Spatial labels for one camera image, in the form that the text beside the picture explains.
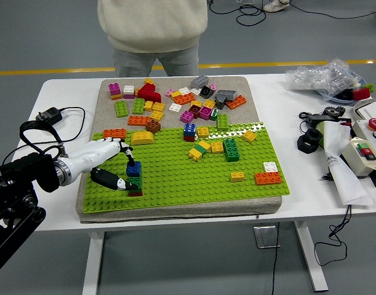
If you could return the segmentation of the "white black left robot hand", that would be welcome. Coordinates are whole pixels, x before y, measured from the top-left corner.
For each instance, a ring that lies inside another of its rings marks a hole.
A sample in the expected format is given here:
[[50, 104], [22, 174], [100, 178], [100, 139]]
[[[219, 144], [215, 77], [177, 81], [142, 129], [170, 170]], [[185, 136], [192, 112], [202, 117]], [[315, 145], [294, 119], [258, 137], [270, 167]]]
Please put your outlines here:
[[91, 180], [97, 184], [112, 190], [132, 191], [138, 186], [123, 180], [98, 166], [107, 160], [124, 153], [128, 158], [128, 164], [134, 165], [133, 148], [119, 138], [105, 138], [90, 141], [85, 146], [73, 151], [68, 157], [60, 157], [55, 161], [55, 167], [59, 169], [59, 181], [61, 186], [73, 183], [81, 173], [90, 173]]

